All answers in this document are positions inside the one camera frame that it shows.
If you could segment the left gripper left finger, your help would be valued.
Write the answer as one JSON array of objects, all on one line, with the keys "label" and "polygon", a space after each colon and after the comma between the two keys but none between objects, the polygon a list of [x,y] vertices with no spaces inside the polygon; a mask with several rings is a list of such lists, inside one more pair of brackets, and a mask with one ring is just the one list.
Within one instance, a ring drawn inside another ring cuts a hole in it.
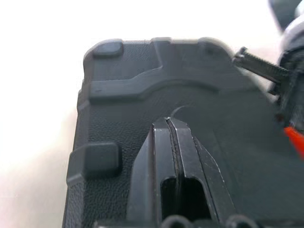
[{"label": "left gripper left finger", "polygon": [[165,118],[155,121],[132,168],[126,211],[129,221],[162,221],[162,183],[175,179],[170,131]]}]

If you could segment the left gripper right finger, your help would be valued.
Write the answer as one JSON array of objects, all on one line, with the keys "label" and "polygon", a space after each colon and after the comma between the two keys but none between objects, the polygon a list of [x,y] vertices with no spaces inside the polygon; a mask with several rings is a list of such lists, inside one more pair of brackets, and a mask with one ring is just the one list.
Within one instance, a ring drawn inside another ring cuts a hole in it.
[{"label": "left gripper right finger", "polygon": [[214,158],[186,123],[177,119],[170,119],[169,123],[177,136],[184,176],[202,185],[210,214],[234,214],[236,208]]}]

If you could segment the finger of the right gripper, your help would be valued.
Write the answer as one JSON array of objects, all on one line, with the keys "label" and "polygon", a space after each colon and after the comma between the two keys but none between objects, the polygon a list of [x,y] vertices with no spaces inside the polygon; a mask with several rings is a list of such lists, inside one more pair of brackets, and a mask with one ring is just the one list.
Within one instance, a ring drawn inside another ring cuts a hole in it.
[{"label": "finger of the right gripper", "polygon": [[271,82],[280,83],[289,76],[289,71],[252,55],[246,47],[242,47],[234,56],[233,63],[240,68],[261,76]]}]

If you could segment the black tool case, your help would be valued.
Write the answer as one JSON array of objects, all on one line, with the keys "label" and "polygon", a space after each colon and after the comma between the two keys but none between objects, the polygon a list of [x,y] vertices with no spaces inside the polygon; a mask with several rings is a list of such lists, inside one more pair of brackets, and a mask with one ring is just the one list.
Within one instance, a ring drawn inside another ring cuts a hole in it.
[{"label": "black tool case", "polygon": [[[107,40],[85,54],[62,228],[304,228],[304,160],[276,119],[281,82],[233,56],[212,38]],[[162,221],[129,221],[133,163],[160,118],[176,178],[161,185]],[[170,119],[214,158],[234,214],[210,214],[202,185],[185,178]]]}]

